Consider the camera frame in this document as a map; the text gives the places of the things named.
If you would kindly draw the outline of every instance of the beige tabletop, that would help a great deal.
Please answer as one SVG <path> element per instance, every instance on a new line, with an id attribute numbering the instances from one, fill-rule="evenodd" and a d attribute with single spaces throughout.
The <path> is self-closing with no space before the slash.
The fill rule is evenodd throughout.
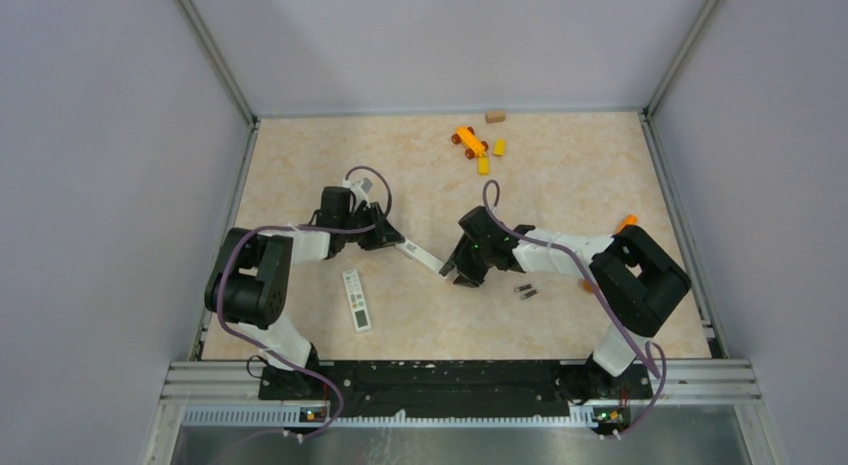
<path id="1" fill-rule="evenodd" d="M 450 136 L 471 125 L 503 157 L 491 174 L 463 156 Z M 457 220 L 481 204 L 483 183 L 503 189 L 499 217 L 577 235 L 614 231 L 628 214 L 678 263 L 680 252 L 636 113 L 508 114 L 487 125 L 483 114 L 263 120 L 237 226 L 298 224 L 319 207 L 324 186 L 340 185 L 354 165 L 380 170 L 394 205 L 389 221 L 446 260 L 461 235 Z M 357 172 L 354 179 L 366 176 Z M 385 206 L 375 178 L 372 199 Z M 342 272 L 359 271 L 372 328 L 357 333 Z M 576 278 L 492 269 L 482 287 L 452 285 L 393 248 L 356 244 L 331 260 L 294 266 L 285 313 L 322 359 L 584 358 L 609 325 Z M 513 288 L 532 283 L 520 301 Z M 657 335 L 670 358 L 707 358 L 709 350 L 690 293 Z M 255 349 L 212 321 L 205 359 L 246 358 Z"/>

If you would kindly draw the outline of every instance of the gray wall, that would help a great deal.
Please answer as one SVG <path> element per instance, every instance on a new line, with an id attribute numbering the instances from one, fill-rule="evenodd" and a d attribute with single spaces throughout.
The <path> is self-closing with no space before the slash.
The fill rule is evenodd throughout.
<path id="1" fill-rule="evenodd" d="M 704 0 L 194 0 L 260 115 L 637 108 Z"/>
<path id="2" fill-rule="evenodd" d="M 792 463 L 844 463 L 848 0 L 728 0 L 658 118 L 726 343 Z"/>
<path id="3" fill-rule="evenodd" d="M 172 0 L 0 0 L 3 463 L 136 463 L 246 139 Z"/>

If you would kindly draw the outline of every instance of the toy car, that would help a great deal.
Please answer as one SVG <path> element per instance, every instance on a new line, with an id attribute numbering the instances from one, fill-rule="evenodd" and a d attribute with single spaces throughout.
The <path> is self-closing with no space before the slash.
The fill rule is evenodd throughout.
<path id="1" fill-rule="evenodd" d="M 477 157 L 485 157 L 486 150 L 489 149 L 489 144 L 481 142 L 474 136 L 474 129 L 471 127 L 459 127 L 456 133 L 451 137 L 454 145 L 462 143 L 465 145 L 465 158 L 473 160 Z"/>

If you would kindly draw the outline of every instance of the white remote control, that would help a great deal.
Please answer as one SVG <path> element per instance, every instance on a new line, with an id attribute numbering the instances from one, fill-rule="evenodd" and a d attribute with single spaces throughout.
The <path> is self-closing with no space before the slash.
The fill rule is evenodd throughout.
<path id="1" fill-rule="evenodd" d="M 371 316 L 368 315 L 368 307 L 365 305 L 365 297 L 362 295 L 362 283 L 359 282 L 359 273 L 348 270 L 342 274 L 347 291 L 347 301 L 350 304 L 350 313 L 353 316 L 353 327 L 357 332 L 371 330 Z"/>

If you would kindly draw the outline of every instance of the gray floor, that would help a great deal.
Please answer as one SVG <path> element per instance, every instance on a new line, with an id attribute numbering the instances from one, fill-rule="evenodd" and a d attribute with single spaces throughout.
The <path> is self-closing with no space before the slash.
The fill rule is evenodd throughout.
<path id="1" fill-rule="evenodd" d="M 255 432 L 184 427 L 172 465 L 207 464 Z M 732 407 L 660 407 L 621 442 L 585 429 L 340 428 L 298 445 L 279 434 L 248 442 L 223 464 L 748 464 Z"/>

